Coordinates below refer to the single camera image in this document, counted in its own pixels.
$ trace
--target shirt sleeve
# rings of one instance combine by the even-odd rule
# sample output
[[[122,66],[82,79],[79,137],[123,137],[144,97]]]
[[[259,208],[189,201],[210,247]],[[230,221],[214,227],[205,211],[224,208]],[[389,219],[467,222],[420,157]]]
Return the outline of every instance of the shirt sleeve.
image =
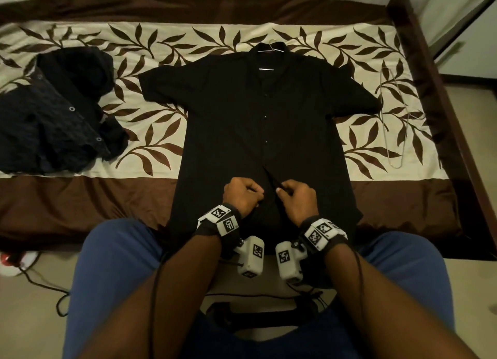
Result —
[[[321,86],[325,95],[325,114],[341,117],[351,114],[376,114],[378,99],[357,83],[342,68],[326,63],[321,69]]]
[[[177,103],[189,109],[202,92],[212,63],[206,56],[181,67],[160,66],[138,75],[143,98],[162,104]]]

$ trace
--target floor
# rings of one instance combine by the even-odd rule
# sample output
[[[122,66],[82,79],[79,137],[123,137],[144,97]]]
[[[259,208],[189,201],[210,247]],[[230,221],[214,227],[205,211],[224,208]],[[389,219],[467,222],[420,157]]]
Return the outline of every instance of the floor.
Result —
[[[449,96],[469,142],[487,192],[497,211],[497,99],[485,89],[447,86]],[[41,279],[32,272],[34,280],[50,281],[70,288],[76,254],[45,253],[34,270],[46,277]],[[454,294],[456,330],[481,359],[495,358],[497,352],[497,262],[446,260]],[[275,261],[264,265],[261,277],[246,280],[235,274],[236,269],[221,265],[210,292],[293,295],[279,281]],[[24,277],[0,278],[0,347],[3,359],[28,357],[52,359],[61,357],[65,319],[55,312],[59,294],[34,287]],[[334,297],[333,291],[324,295],[326,302]],[[207,297],[202,310],[213,300],[234,300],[230,297]],[[236,299],[233,309],[242,311],[270,311],[292,308],[289,302],[259,298]],[[241,332],[246,339],[265,340],[287,332],[288,328],[261,329]]]

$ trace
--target hand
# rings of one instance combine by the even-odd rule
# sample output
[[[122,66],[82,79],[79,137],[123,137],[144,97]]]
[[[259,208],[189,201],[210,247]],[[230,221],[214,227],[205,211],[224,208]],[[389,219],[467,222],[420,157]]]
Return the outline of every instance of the hand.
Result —
[[[223,203],[235,206],[242,218],[252,212],[263,199],[263,188],[250,178],[233,177],[231,182],[224,186]]]
[[[318,199],[313,188],[292,179],[283,182],[282,185],[293,190],[292,196],[279,187],[276,193],[285,206],[286,214],[297,227],[300,227],[307,218],[319,215]]]

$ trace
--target lap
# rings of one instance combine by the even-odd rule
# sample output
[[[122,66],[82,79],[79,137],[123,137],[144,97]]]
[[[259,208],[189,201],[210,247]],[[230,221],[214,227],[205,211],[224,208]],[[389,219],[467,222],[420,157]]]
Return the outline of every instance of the lap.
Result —
[[[452,296],[442,257],[426,239],[401,232],[359,249],[363,257],[453,328]],[[84,242],[71,289],[64,359],[76,357],[92,332],[159,264],[152,232],[134,219],[107,221]],[[358,333],[338,300],[311,323],[274,340],[242,341],[199,314],[182,357],[357,357]]]

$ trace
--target short sleeve shirt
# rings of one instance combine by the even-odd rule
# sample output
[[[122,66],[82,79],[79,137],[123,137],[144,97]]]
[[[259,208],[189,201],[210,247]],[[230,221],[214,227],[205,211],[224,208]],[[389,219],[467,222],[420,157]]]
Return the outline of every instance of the short sleeve shirt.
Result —
[[[321,217],[353,237],[362,217],[355,204],[333,117],[380,110],[378,100],[343,69],[325,60],[258,44],[249,52],[208,55],[182,67],[162,66],[139,76],[147,101],[188,111],[183,158],[168,223],[184,243],[197,219],[222,202],[234,176],[255,180],[264,200],[244,219],[242,237],[266,250],[298,235],[275,188],[294,179],[313,187]]]

